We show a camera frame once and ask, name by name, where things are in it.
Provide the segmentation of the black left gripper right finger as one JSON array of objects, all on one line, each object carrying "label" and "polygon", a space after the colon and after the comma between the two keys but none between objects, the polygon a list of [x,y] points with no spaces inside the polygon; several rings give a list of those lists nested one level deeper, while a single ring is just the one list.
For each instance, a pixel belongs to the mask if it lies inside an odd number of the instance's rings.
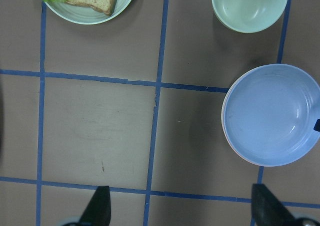
[{"label": "black left gripper right finger", "polygon": [[264,184],[251,188],[251,215],[257,226],[302,226]]}]

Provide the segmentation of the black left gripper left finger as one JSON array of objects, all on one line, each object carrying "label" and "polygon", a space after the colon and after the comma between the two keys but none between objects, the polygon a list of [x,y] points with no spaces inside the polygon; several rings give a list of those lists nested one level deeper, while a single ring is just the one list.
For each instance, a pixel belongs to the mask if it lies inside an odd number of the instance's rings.
[{"label": "black left gripper left finger", "polygon": [[109,186],[97,187],[79,219],[80,226],[108,226],[111,222],[111,197]]}]

